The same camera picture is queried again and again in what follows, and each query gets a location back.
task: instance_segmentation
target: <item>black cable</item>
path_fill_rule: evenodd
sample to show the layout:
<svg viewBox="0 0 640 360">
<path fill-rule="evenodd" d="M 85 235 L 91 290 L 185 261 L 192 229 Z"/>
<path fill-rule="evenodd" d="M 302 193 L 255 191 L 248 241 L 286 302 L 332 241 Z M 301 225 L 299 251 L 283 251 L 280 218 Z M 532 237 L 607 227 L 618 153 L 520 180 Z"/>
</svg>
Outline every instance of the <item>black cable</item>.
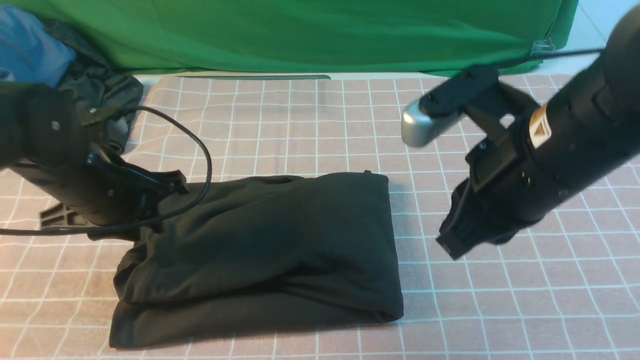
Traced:
<svg viewBox="0 0 640 360">
<path fill-rule="evenodd" d="M 539 54 L 539 55 L 530 55 L 527 56 L 526 58 L 519 58 L 519 59 L 511 59 L 511 60 L 506 60 L 506 61 L 498 61 L 496 63 L 493 63 L 491 65 L 497 66 L 500 69 L 504 69 L 507 67 L 514 67 L 523 63 L 527 63 L 529 61 L 536 61 L 536 60 L 549 60 L 549 59 L 556 59 L 556 58 L 564 58 L 567 56 L 579 56 L 579 55 L 589 55 L 589 54 L 600 54 L 604 51 L 604 48 L 601 49 L 585 49 L 585 50 L 576 50 L 576 51 L 558 51 L 558 52 L 553 52 L 553 53 L 543 53 L 543 54 Z"/>
<path fill-rule="evenodd" d="M 194 199 L 193 201 L 191 201 L 189 204 L 185 205 L 184 207 L 182 207 L 182 208 L 180 208 L 178 210 L 171 211 L 171 212 L 169 212 L 167 214 L 159 215 L 157 217 L 150 218 L 150 219 L 147 219 L 147 220 L 133 221 L 131 223 L 123 224 L 123 225 L 96 227 L 96 228 L 89 228 L 89 229 L 87 229 L 87 228 L 84 228 L 84 229 L 41 229 L 41 230 L 0 229 L 0 235 L 7 235 L 7 236 L 66 236 L 66 235 L 78 235 L 78 234 L 95 234 L 95 235 L 115 234 L 115 233 L 119 233 L 119 232 L 124 231 L 124 230 L 130 230 L 130 229 L 134 229 L 134 228 L 137 228 L 137 227 L 142 227 L 142 226 L 146 226 L 146 225 L 152 225 L 154 223 L 161 222 L 161 221 L 167 220 L 169 218 L 173 218 L 173 217 L 182 215 L 185 212 L 193 209 L 196 205 L 198 205 L 202 201 L 202 199 L 204 199 L 205 195 L 207 195 L 207 192 L 209 191 L 209 185 L 211 183 L 211 177 L 212 177 L 212 173 L 213 173 L 213 164 L 212 164 L 212 161 L 211 161 L 211 154 L 209 154 L 209 150 L 207 150 L 207 146 L 202 142 L 202 140 L 200 140 L 197 137 L 196 134 L 192 133 L 189 129 L 184 127 L 182 124 L 180 124 L 176 120 L 172 119 L 169 115 L 167 115 L 167 114 L 165 114 L 165 113 L 163 113 L 161 111 L 158 111 L 156 109 L 149 108 L 147 106 L 135 106 L 133 108 L 123 110 L 121 112 L 121 114 L 122 114 L 122 116 L 125 116 L 125 115 L 133 113 L 135 111 L 147 111 L 147 112 L 150 112 L 150 113 L 152 113 L 154 115 L 157 115 L 157 116 L 167 120 L 171 125 L 174 125 L 178 129 L 180 129 L 183 133 L 187 134 L 202 149 L 202 151 L 204 152 L 205 160 L 207 162 L 207 176 L 206 176 L 205 184 L 202 187 L 202 191 L 200 191 L 200 194 L 198 195 L 198 197 L 196 197 L 196 199 Z"/>
</svg>

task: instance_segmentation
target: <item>table surface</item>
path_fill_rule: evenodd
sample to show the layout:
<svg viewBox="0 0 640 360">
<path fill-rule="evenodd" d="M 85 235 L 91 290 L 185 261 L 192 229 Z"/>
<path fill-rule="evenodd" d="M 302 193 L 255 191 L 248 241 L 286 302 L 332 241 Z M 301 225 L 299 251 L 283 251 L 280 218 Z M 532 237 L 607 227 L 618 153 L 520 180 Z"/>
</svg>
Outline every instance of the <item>table surface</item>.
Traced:
<svg viewBox="0 0 640 360">
<path fill-rule="evenodd" d="M 504 81 L 546 101 L 566 76 Z M 128 243 L 0 237 L 0 358 L 640 359 L 640 160 L 574 197 L 507 245 L 453 262 L 435 243 L 465 154 L 483 138 L 463 120 L 422 149 L 399 114 L 438 78 L 232 81 L 162 78 L 144 103 L 208 146 L 214 181 L 371 170 L 390 178 L 405 317 L 383 327 L 271 334 L 117 352 L 107 346 L 112 277 Z M 202 152 L 155 115 L 137 120 L 125 158 L 202 181 Z M 53 201 L 0 174 L 4 227 L 34 229 Z"/>
</svg>

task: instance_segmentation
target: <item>white grid line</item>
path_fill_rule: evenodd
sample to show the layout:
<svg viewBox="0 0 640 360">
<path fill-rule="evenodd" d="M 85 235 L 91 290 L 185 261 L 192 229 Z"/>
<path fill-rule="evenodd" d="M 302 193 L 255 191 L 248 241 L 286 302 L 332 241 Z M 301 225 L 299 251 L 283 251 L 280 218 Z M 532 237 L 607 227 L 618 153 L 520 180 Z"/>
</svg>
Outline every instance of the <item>white grid line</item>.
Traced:
<svg viewBox="0 0 640 360">
<path fill-rule="evenodd" d="M 406 149 L 406 160 L 409 163 L 409 178 L 411 179 L 411 187 L 413 190 L 413 200 L 415 201 L 415 208 L 416 210 L 420 211 L 420 202 L 418 201 L 418 193 L 415 190 L 415 180 L 413 178 L 412 175 L 412 166 L 411 166 L 411 156 L 409 156 L 409 151 L 408 149 Z M 447 184 L 447 180 L 444 177 L 444 174 L 442 174 L 442 178 L 445 184 L 445 190 L 446 190 L 446 196 L 450 197 L 449 195 L 449 191 L 448 188 L 446 187 Z M 424 236 L 424 225 L 422 224 L 422 219 L 420 220 L 420 235 L 422 235 L 422 246 L 424 247 L 424 256 L 426 258 L 426 263 L 427 263 L 427 269 L 429 270 L 429 282 L 431 283 L 432 287 L 435 287 L 435 282 L 433 280 L 433 272 L 431 271 L 431 264 L 432 262 L 429 260 L 429 249 L 427 246 L 427 240 Z M 442 341 L 444 342 L 444 350 L 446 353 L 446 357 L 447 360 L 449 360 L 449 344 L 447 343 L 447 334 L 444 331 L 444 323 L 442 321 L 442 313 L 440 312 L 440 304 L 438 303 L 438 297 L 436 296 L 436 294 L 433 294 L 433 302 L 434 305 L 436 307 L 436 314 L 438 315 L 438 318 L 440 319 L 440 331 L 442 332 Z"/>
</svg>

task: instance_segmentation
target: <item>metal part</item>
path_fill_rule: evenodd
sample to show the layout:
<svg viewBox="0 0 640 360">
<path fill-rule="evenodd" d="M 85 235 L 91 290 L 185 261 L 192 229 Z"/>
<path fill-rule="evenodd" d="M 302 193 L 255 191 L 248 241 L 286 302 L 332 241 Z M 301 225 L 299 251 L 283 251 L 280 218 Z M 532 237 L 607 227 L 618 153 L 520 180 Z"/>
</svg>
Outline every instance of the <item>metal part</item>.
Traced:
<svg viewBox="0 0 640 360">
<path fill-rule="evenodd" d="M 458 111 L 444 117 L 430 117 L 420 110 L 420 100 L 414 101 L 402 114 L 402 141 L 410 147 L 423 147 L 457 123 L 462 116 Z"/>
</svg>

